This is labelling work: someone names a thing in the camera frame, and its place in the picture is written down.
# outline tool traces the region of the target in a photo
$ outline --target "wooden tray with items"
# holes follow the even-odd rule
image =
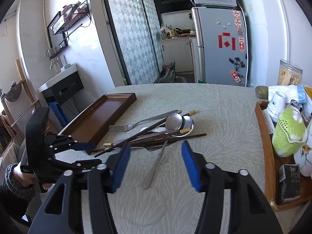
[[[60,134],[71,135],[80,143],[98,144],[108,132],[108,126],[114,125],[136,99],[135,93],[103,95],[73,119]]]
[[[280,189],[279,169],[283,164],[295,164],[295,162],[293,155],[286,158],[281,158],[275,155],[273,152],[272,134],[269,134],[262,114],[262,110],[266,109],[268,103],[269,102],[266,101],[258,101],[255,106],[255,114],[257,116],[263,144],[266,173],[265,196],[273,210],[282,211],[294,208],[312,199],[312,180],[310,177],[304,177],[301,175],[300,198],[290,203],[277,204]]]

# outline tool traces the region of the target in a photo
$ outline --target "patterned tablecloth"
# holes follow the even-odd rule
[[[246,169],[262,191],[265,187],[262,141],[254,108],[254,89],[213,84],[151,84],[117,87],[109,93],[135,92],[137,100],[116,124],[129,124],[174,109],[193,115],[192,134],[207,136],[190,139],[193,151],[204,155],[221,169],[237,172]],[[104,142],[126,138],[140,131],[146,122],[126,133],[109,131]],[[169,233],[192,234],[199,219],[204,194],[195,192],[181,156],[181,142],[166,147],[156,169],[151,186],[141,188],[141,182],[157,158],[158,151],[137,149],[131,157],[121,185],[109,194],[110,207],[119,234]],[[100,158],[105,162],[108,154]],[[65,151],[57,159],[74,162],[90,159],[83,152]],[[82,192],[85,233],[92,233],[88,213],[87,192]],[[225,192],[221,233],[227,233],[230,197]]]

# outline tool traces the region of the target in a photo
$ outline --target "refrigerator door handle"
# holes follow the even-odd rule
[[[206,69],[205,69],[205,49],[204,47],[197,47],[199,55],[199,80],[206,82]]]
[[[192,17],[193,17],[194,25],[195,25],[197,46],[203,47],[204,46],[204,40],[202,37],[202,26],[200,23],[198,8],[192,8],[191,13],[192,13]]]

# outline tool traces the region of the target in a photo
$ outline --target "gray refrigerator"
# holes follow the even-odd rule
[[[245,17],[235,0],[192,0],[200,80],[246,86],[248,42]]]

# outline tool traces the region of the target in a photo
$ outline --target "food jar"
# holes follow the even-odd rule
[[[280,71],[277,85],[301,85],[302,68],[298,65],[280,60]]]

